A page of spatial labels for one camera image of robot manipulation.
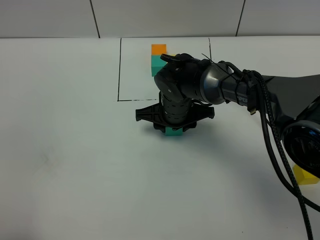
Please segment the white table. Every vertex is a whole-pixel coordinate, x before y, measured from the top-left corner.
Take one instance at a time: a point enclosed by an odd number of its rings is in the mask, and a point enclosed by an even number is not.
[[[283,62],[294,76],[312,71],[308,65],[299,71],[299,62],[286,54],[289,47],[274,51],[276,59],[266,50],[260,54],[269,60],[255,61],[257,53],[232,58],[237,46],[245,53],[253,46],[261,49],[259,44],[266,45],[266,39],[274,48],[282,41],[281,37],[211,38],[212,56],[262,74],[281,73],[264,61]],[[135,109],[157,102],[142,100],[158,96],[147,73],[150,67],[144,67],[150,56],[147,48],[167,43],[169,52],[179,53],[178,45],[191,46],[198,40],[179,38],[174,44],[167,38],[122,39],[120,100],[141,101],[120,102],[119,39],[0,41],[0,51],[6,53],[0,58],[1,85],[10,90],[0,94],[5,109],[1,117],[7,123],[1,122],[5,127],[0,140],[6,143],[17,126],[25,130],[23,138],[17,131],[9,143],[25,150],[28,140],[31,157],[26,160],[37,169],[32,179],[33,228],[41,239],[307,239],[298,201],[271,166],[258,114],[250,116],[234,103],[217,105],[214,119],[202,120],[183,137],[165,137],[151,123],[135,122]],[[208,38],[205,41],[207,46],[198,52],[196,44],[190,51],[181,50],[201,58],[209,48]],[[299,41],[306,43],[301,47],[314,46],[318,51],[315,37]],[[290,46],[291,38],[285,42]],[[140,60],[132,61],[139,52],[134,46],[144,45]],[[129,49],[135,54],[128,54]],[[22,51],[21,60],[13,57]],[[316,53],[310,51],[308,57],[320,63]],[[143,67],[136,69],[137,64]],[[319,185],[301,190],[320,204]],[[318,239],[320,214],[309,207],[308,211]]]

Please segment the orange block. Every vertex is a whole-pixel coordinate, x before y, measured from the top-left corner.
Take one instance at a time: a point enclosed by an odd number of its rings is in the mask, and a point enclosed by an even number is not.
[[[167,53],[166,44],[152,44],[151,45],[151,54],[152,55],[161,55]]]

